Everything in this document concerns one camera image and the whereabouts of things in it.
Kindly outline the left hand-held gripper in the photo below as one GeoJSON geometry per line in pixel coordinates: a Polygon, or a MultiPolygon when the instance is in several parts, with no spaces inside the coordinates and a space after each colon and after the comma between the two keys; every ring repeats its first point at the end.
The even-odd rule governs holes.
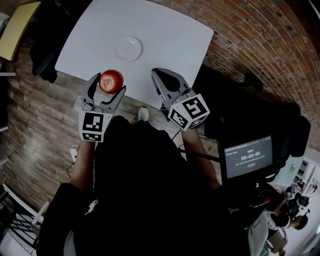
{"type": "Polygon", "coordinates": [[[78,130],[82,141],[99,143],[104,141],[107,128],[127,89],[124,85],[110,101],[102,101],[96,105],[94,95],[100,77],[100,72],[91,77],[81,92],[78,130]]]}

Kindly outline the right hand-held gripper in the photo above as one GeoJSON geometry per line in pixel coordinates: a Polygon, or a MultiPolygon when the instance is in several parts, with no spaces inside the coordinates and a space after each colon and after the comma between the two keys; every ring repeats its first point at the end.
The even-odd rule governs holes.
{"type": "Polygon", "coordinates": [[[151,78],[166,117],[181,130],[187,131],[200,125],[210,114],[201,94],[189,88],[186,80],[178,73],[165,68],[153,68],[151,78]]]}

